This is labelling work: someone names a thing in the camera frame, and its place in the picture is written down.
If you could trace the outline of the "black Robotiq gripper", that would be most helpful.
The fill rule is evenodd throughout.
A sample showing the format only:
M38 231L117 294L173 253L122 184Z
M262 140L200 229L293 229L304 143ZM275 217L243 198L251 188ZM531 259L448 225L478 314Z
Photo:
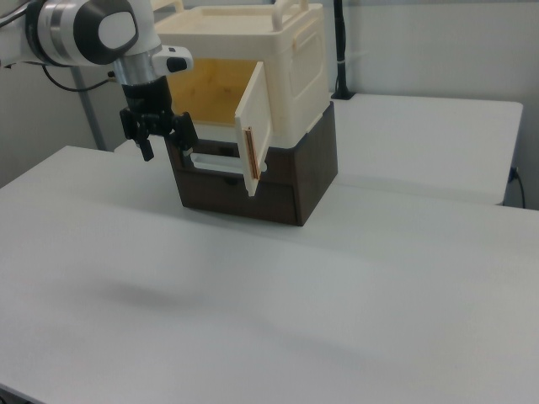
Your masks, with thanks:
M172 97L166 77L135 86L122 86L127 107L120 111L124 136L140 148L145 162L154 158L149 135L165 140L189 156L198 143L195 125L188 112L173 114Z

